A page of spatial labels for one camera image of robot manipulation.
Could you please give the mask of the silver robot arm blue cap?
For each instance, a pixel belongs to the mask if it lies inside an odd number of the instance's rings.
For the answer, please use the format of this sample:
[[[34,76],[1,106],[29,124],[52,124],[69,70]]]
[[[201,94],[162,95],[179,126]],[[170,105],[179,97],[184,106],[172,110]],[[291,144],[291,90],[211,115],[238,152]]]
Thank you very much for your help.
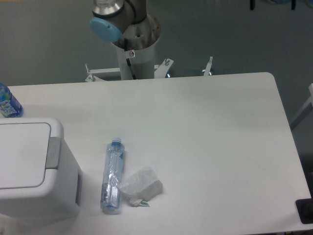
[[[138,24],[147,16],[145,0],[94,0],[90,27],[107,42],[117,42],[127,28]]]

